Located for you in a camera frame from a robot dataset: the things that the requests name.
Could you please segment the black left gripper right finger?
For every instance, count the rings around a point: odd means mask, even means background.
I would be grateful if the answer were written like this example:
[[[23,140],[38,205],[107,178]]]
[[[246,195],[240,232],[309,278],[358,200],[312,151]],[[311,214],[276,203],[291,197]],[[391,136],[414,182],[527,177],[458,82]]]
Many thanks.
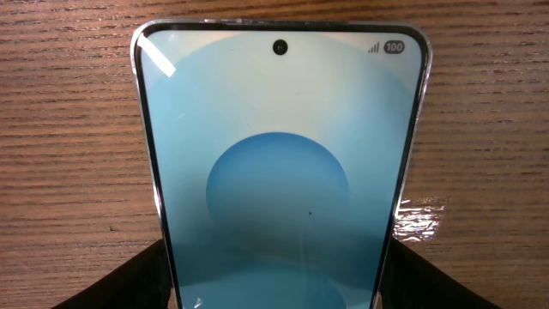
[[[396,239],[389,242],[380,293],[384,309],[499,309]]]

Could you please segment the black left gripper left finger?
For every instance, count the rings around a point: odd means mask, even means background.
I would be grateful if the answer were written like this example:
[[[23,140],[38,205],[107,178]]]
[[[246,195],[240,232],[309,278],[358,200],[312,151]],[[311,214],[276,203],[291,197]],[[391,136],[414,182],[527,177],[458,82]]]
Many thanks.
[[[162,239],[52,309],[166,309],[171,297]]]

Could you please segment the turquoise screen smartphone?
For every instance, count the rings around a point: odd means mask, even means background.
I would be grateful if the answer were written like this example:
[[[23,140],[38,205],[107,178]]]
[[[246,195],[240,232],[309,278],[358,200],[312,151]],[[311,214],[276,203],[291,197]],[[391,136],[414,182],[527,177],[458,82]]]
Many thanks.
[[[180,308],[372,308],[431,70],[398,22],[159,19],[130,44]]]

